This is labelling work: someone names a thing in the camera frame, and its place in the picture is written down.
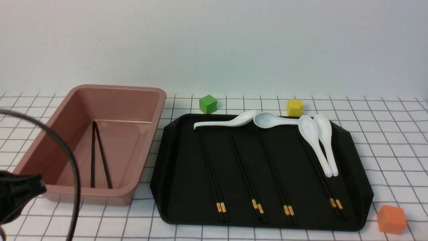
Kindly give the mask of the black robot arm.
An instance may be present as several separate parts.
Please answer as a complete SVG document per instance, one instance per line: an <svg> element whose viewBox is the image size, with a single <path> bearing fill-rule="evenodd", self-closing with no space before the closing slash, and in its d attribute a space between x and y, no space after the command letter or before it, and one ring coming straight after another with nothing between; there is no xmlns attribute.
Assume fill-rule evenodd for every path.
<svg viewBox="0 0 428 241"><path fill-rule="evenodd" d="M45 192L47 192L47 188L41 174L13 174L9 171L1 170L1 225L16 220L29 201Z"/></svg>

